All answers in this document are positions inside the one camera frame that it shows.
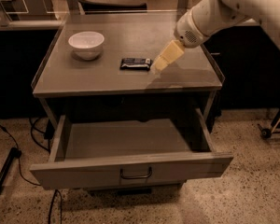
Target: drawer handle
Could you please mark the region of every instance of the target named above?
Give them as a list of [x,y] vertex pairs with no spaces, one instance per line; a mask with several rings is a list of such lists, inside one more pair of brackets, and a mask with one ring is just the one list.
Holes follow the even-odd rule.
[[147,175],[132,175],[132,176],[126,176],[123,174],[123,169],[120,169],[120,176],[122,179],[146,179],[149,178],[152,175],[152,168],[148,168]]

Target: terrazzo floor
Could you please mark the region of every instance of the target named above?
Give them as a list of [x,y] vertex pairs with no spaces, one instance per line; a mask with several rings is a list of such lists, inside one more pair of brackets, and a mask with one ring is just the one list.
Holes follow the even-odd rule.
[[[217,151],[234,159],[221,178],[189,180],[176,186],[156,187],[149,194],[119,195],[114,190],[61,189],[51,223],[278,223],[280,224],[280,134],[260,137],[258,124],[270,127],[274,109],[223,110],[211,137]],[[30,136],[28,119],[0,119],[22,151],[21,172],[32,163],[48,160],[47,151]],[[37,127],[45,129],[46,119]],[[42,134],[35,138],[46,145]],[[0,129],[0,169],[14,141]],[[0,193],[0,223],[48,223],[53,190],[24,181],[15,160]]]

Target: tabletop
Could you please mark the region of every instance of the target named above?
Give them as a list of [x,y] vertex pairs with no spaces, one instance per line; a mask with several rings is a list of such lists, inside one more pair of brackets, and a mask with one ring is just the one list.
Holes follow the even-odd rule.
[[[222,83],[201,47],[185,54],[160,73],[120,70],[122,58],[154,60],[175,39],[175,11],[70,15],[34,87],[38,98],[146,92],[212,91]],[[68,39],[82,31],[104,35],[103,53],[84,61]]]

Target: black metal bar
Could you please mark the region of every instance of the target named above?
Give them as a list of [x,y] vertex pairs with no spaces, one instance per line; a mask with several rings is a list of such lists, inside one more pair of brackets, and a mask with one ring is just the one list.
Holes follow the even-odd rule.
[[1,169],[1,172],[0,172],[0,188],[4,182],[4,179],[6,178],[7,176],[7,173],[8,173],[8,169],[13,161],[14,158],[19,158],[21,156],[21,152],[13,147],[10,151],[9,151],[9,154],[7,156],[7,159]]

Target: chair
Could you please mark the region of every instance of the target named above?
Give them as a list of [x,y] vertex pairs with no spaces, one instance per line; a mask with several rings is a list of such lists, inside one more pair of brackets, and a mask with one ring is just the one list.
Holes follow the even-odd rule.
[[78,0],[81,4],[85,14],[93,13],[106,13],[112,12],[147,12],[147,4],[141,3],[137,5],[123,5],[123,4],[108,4],[108,3],[97,3],[87,0]]

